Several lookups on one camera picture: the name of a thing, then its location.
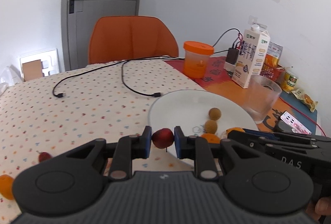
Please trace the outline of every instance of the basket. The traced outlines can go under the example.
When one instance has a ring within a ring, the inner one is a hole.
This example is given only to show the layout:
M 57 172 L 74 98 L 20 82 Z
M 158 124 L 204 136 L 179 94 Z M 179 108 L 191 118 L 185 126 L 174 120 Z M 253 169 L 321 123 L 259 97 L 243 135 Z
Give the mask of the basket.
M 284 72 L 285 69 L 277 69 L 275 67 L 272 67 L 266 63 L 263 64 L 262 70 L 260 75 L 267 77 L 268 79 L 271 79 L 272 81 L 276 81 L 278 79 L 278 77 L 280 76 L 280 74 L 282 74 L 282 72 Z

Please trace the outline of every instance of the plastic cup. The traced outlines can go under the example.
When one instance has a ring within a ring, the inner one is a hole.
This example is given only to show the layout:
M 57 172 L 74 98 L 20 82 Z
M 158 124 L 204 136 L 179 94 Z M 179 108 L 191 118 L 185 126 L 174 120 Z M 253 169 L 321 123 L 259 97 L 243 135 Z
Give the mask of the plastic cup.
M 184 75 L 194 79 L 203 78 L 209 57 L 214 53 L 214 48 L 201 42 L 186 41 L 184 43 L 184 49 Z
M 260 75 L 252 75 L 242 108 L 253 118 L 256 124 L 261 123 L 281 92 L 282 89 L 271 79 Z

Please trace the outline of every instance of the hand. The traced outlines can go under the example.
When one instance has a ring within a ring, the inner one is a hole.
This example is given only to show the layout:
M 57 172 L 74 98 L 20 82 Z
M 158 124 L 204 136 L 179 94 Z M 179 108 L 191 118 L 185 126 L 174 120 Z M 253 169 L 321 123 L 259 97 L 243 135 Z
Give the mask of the hand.
M 331 197 L 319 199 L 316 205 L 310 202 L 307 206 L 306 214 L 315 221 L 319 220 L 321 216 L 331 215 Z

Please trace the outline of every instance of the chair backrest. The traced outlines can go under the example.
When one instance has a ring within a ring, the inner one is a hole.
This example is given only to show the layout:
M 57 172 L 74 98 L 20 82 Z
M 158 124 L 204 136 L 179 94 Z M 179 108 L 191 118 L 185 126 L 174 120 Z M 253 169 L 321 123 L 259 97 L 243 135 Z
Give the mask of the chair backrest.
M 157 18 L 103 17 L 95 24 L 88 54 L 89 64 L 160 55 L 177 57 L 178 45 Z

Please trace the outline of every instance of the white plate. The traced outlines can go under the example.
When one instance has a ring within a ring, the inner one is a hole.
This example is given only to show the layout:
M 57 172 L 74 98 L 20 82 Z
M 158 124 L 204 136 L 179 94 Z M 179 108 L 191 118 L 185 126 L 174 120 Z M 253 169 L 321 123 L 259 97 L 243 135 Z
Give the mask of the white plate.
M 199 90 L 180 90 L 163 95 L 149 110 L 148 124 L 152 127 L 152 132 L 162 128 L 173 131 L 176 126 L 180 126 L 185 136 L 200 136 L 209 119 L 208 112 L 213 107 L 222 112 L 222 117 L 217 121 L 216 135 L 220 136 L 233 127 L 258 130 L 250 115 L 236 103 L 220 95 Z M 168 148 L 168 152 L 177 157 L 175 144 Z M 183 161 L 194 165 L 192 160 Z

